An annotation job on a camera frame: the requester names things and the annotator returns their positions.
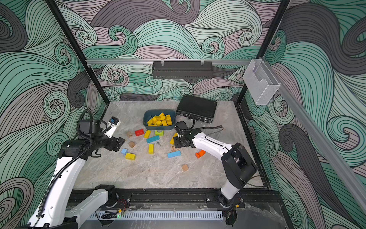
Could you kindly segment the yellow long block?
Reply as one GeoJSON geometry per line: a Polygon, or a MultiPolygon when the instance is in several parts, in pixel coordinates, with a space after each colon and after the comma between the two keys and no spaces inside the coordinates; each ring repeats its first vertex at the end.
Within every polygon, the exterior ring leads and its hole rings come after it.
{"type": "Polygon", "coordinates": [[[165,116],[165,121],[167,123],[168,126],[172,126],[173,125],[173,122],[172,122],[172,118],[170,115],[166,115],[165,116]]]}
{"type": "Polygon", "coordinates": [[[171,145],[174,145],[174,138],[175,137],[178,137],[178,134],[177,133],[174,133],[174,135],[173,135],[173,137],[172,137],[172,139],[171,139],[171,141],[170,141],[170,144],[171,145]]]}

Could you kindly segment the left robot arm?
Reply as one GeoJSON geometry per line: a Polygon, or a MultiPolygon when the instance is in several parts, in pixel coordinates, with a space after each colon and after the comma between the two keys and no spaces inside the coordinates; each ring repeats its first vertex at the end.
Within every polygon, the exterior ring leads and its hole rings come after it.
{"type": "Polygon", "coordinates": [[[114,116],[108,122],[94,119],[78,122],[77,139],[63,143],[41,203],[23,229],[78,229],[99,207],[116,205],[115,187],[99,185],[77,206],[66,209],[76,179],[93,151],[104,148],[118,152],[125,143],[125,139],[113,136],[120,124],[114,116]]]}

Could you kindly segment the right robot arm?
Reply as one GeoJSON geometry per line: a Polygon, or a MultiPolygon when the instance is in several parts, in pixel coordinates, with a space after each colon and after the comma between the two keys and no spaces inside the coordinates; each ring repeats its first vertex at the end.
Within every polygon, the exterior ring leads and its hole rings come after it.
{"type": "Polygon", "coordinates": [[[174,126],[178,136],[174,137],[176,148],[196,148],[209,153],[222,162],[226,175],[226,182],[218,194],[218,201],[225,207],[239,203],[239,190],[245,187],[248,181],[257,172],[257,166],[246,148],[236,143],[234,145],[220,142],[202,130],[205,127],[189,128],[184,121],[174,126]]]}

